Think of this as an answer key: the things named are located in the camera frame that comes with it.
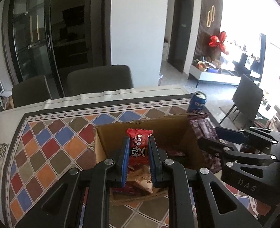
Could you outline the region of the dark chair right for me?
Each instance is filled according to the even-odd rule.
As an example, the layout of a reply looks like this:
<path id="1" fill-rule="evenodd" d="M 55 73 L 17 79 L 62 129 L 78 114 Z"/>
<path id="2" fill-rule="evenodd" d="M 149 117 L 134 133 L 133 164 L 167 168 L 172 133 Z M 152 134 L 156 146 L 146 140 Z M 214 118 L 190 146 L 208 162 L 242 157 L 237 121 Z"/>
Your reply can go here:
<path id="1" fill-rule="evenodd" d="M 238 88 L 232 98 L 234 104 L 220 121 L 220 124 L 231 114 L 234 108 L 253 122 L 256 119 L 262 98 L 263 90 L 248 76 L 242 74 Z"/>

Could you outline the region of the dark chair behind table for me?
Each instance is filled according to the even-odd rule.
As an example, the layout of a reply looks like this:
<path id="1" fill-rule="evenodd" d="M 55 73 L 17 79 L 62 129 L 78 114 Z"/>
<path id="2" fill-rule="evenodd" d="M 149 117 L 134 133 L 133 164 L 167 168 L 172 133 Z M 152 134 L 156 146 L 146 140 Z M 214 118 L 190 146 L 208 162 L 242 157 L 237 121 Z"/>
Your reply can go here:
<path id="1" fill-rule="evenodd" d="M 67 96 L 101 93 L 134 87 L 130 68 L 110 65 L 75 70 L 67 76 Z"/>

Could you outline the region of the small red packet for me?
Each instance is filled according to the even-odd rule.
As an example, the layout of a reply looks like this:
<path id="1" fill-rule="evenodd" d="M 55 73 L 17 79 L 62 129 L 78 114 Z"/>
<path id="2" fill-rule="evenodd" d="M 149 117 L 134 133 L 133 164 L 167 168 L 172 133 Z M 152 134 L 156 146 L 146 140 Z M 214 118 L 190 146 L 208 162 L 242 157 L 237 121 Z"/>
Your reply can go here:
<path id="1" fill-rule="evenodd" d="M 148 138 L 153 134 L 152 130 L 128 128 L 127 135 L 130 139 L 129 165 L 136 167 L 149 163 Z"/>

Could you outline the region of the white low cabinet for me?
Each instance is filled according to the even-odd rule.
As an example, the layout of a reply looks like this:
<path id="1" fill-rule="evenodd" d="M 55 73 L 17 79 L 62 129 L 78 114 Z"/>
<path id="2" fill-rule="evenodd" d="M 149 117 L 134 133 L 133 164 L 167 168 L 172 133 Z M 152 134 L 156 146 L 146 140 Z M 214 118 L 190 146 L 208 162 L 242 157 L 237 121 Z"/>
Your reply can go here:
<path id="1" fill-rule="evenodd" d="M 241 77 L 230 74 L 202 72 L 194 65 L 190 66 L 188 79 L 195 79 L 196 87 L 200 83 L 219 83 L 237 86 L 241 81 Z"/>

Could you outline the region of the red bow decoration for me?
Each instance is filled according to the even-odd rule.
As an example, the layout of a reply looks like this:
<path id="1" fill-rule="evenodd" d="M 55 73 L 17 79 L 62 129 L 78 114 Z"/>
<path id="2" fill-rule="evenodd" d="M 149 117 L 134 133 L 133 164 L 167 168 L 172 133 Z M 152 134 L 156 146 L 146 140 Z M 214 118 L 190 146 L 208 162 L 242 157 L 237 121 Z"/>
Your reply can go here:
<path id="1" fill-rule="evenodd" d="M 208 45 L 212 48 L 218 47 L 222 53 L 228 55 L 228 51 L 226 51 L 226 47 L 224 45 L 226 37 L 227 37 L 227 35 L 226 35 L 225 31 L 220 32 L 220 34 L 218 36 L 212 35 L 209 38 Z"/>

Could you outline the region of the pink red snack packet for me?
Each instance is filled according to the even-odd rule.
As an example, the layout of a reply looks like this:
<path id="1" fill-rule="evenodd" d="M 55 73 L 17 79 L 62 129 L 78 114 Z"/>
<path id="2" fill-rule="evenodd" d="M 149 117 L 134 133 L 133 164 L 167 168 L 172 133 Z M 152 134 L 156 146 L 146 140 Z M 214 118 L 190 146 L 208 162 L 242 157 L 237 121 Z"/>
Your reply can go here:
<path id="1" fill-rule="evenodd" d="M 125 180 L 125 186 L 121 188 L 112 188 L 113 193 L 117 194 L 124 194 L 129 196 L 135 196 L 136 195 L 136 188 L 134 185 L 134 180 L 131 177 L 131 174 L 134 173 L 135 167 L 129 166 L 128 167 L 128 173 Z"/>

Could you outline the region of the blue pepsi can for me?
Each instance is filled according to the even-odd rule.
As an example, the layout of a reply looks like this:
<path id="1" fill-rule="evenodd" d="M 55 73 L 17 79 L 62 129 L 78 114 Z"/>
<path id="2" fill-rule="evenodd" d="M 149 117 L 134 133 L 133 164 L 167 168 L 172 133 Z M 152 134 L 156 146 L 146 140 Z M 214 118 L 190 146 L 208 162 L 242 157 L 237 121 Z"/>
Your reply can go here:
<path id="1" fill-rule="evenodd" d="M 202 109 L 205 107 L 207 101 L 207 96 L 200 91 L 193 93 L 187 113 L 199 114 L 201 113 Z"/>

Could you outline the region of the purple snack bag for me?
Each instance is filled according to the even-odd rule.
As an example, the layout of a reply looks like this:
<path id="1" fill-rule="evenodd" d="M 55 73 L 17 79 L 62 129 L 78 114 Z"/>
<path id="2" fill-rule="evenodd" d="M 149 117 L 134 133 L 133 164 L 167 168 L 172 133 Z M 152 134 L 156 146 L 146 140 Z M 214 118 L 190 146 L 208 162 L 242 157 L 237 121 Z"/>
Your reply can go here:
<path id="1" fill-rule="evenodd" d="M 214 141 L 219 140 L 216 127 L 209 118 L 209 113 L 190 114 L 188 115 L 188 120 L 197 139 L 206 137 Z"/>

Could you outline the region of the brown cardboard box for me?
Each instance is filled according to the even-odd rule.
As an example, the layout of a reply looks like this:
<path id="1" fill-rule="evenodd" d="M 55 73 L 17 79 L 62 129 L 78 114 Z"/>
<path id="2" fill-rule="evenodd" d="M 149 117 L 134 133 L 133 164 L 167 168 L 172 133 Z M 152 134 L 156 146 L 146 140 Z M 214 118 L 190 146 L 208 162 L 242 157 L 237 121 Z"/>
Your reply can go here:
<path id="1" fill-rule="evenodd" d="M 97 163 L 110 158 L 115 151 L 121 148 L 128 128 L 152 130 L 159 148 L 174 149 L 186 155 L 188 161 L 183 164 L 186 168 L 199 170 L 207 167 L 187 114 L 96 126 L 95 157 Z"/>

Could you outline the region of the colourful checkered tablecloth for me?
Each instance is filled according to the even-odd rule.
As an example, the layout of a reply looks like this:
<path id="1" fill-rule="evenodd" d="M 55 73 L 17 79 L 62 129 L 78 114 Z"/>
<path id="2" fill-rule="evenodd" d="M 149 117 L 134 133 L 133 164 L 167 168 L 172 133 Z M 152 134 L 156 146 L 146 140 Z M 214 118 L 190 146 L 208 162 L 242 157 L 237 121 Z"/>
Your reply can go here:
<path id="1" fill-rule="evenodd" d="M 66 172 L 94 168 L 96 126 L 190 115 L 191 97 L 178 85 L 157 86 L 82 94 L 0 112 L 0 220 L 17 227 Z M 259 145 L 218 142 L 240 152 L 262 153 Z M 188 161 L 183 152 L 164 151 L 182 165 Z M 206 168 L 261 224 L 261 201 L 223 182 L 221 159 L 201 151 Z M 168 189 L 154 187 L 150 194 L 135 188 L 135 196 L 110 189 L 109 227 L 169 227 Z"/>

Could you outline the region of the gold fortune biscuits bag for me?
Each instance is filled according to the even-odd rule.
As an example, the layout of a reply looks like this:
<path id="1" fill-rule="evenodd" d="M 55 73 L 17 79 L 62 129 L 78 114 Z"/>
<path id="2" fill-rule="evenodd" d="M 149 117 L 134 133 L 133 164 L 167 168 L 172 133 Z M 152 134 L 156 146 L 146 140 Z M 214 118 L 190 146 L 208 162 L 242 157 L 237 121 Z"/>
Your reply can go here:
<path id="1" fill-rule="evenodd" d="M 150 167 L 148 165 L 141 165 L 134 170 L 130 169 L 127 175 L 127 183 L 132 184 L 140 190 L 154 194 Z"/>

